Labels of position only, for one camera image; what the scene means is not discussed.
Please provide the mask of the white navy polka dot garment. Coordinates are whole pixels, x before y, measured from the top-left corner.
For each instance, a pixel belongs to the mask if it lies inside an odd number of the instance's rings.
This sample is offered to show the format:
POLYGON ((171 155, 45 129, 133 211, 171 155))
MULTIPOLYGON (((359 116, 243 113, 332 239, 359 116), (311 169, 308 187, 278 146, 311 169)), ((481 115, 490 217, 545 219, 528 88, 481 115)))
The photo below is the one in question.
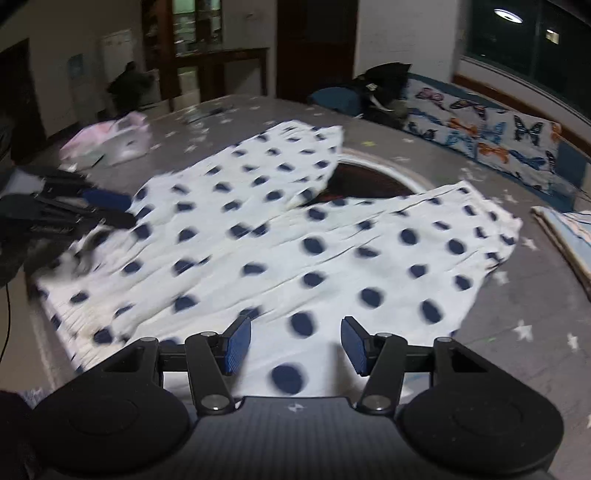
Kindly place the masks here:
POLYGON ((36 276, 74 366, 246 316, 236 395, 329 396, 359 383, 342 318, 416 345, 456 331, 521 220, 464 181, 318 202, 343 139, 339 126, 288 121, 149 179, 130 207, 135 228, 96 229, 36 276))

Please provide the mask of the pink white cloth pile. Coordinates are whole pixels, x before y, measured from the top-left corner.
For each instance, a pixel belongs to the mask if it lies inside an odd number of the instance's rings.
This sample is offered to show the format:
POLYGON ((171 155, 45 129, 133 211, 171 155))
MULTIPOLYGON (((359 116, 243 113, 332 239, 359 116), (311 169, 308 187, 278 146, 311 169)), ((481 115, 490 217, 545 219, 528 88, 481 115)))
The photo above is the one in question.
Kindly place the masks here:
POLYGON ((59 160, 74 170, 112 166, 145 155, 151 138, 147 116, 131 112, 119 120, 84 127, 61 147, 59 160))

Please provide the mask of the wooden side table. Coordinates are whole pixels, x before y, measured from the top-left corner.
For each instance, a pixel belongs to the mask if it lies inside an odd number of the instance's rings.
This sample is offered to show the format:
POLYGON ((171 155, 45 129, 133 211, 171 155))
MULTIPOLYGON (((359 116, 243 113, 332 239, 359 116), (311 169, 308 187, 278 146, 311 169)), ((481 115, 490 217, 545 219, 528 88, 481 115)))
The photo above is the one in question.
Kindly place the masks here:
POLYGON ((225 85, 226 65, 240 61, 256 61, 259 64, 259 86, 263 96, 269 94, 267 80, 267 47, 259 48, 209 48, 175 55, 163 60, 158 68, 161 99, 169 111, 174 110, 173 99, 181 93, 178 70, 191 68, 197 71, 197 86, 202 101, 209 101, 228 94, 225 85))

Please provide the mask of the striped folded blanket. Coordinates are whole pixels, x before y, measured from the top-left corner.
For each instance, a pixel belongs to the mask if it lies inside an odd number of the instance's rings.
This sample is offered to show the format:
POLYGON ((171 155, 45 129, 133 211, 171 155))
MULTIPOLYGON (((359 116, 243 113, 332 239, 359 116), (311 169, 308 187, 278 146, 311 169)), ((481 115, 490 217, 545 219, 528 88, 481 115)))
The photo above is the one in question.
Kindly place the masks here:
POLYGON ((534 206, 531 213, 590 297, 590 211, 561 213, 549 207, 534 206))

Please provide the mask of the butterfly print pillow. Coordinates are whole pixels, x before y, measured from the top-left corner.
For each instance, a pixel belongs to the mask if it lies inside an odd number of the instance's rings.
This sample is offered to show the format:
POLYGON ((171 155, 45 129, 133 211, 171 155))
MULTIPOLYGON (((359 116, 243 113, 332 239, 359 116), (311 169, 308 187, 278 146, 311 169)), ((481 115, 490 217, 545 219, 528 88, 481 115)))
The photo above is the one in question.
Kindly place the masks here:
POLYGON ((556 178, 561 125, 488 107, 411 79, 404 130, 509 174, 545 194, 556 178))

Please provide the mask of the blue sofa bench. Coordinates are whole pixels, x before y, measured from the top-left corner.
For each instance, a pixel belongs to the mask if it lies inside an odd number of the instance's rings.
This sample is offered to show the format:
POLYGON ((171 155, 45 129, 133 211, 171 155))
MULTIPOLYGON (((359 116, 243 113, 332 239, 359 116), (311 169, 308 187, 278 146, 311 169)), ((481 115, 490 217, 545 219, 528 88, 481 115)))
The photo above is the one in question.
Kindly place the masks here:
POLYGON ((590 159, 564 138, 559 123, 412 74, 405 64, 370 68, 310 100, 454 150, 539 191, 562 211, 585 194, 590 159))

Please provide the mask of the brown wooden door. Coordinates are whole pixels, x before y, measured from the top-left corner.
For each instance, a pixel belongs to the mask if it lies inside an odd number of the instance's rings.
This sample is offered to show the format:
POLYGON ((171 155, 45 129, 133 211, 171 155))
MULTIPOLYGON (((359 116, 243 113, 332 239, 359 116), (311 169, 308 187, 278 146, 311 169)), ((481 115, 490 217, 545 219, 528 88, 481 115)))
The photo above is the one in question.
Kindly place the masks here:
POLYGON ((276 2, 276 97, 305 103, 353 79, 358 0, 276 2))

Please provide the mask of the black bag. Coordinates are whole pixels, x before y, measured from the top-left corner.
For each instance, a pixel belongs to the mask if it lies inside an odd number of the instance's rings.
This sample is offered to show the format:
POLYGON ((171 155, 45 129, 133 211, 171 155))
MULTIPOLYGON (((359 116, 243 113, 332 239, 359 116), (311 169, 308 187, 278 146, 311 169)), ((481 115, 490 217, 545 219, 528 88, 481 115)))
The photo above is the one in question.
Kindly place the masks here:
POLYGON ((403 129, 409 115, 403 98, 410 64, 391 62, 374 66, 353 79, 353 90, 360 97, 363 119, 403 129))

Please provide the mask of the dark window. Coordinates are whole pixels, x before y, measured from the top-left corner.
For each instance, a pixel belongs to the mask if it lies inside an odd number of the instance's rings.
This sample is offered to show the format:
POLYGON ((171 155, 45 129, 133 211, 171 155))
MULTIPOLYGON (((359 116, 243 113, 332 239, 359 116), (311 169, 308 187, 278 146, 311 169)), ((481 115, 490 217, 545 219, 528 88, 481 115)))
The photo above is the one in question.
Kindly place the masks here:
POLYGON ((471 1, 467 54, 590 116, 588 1, 471 1))

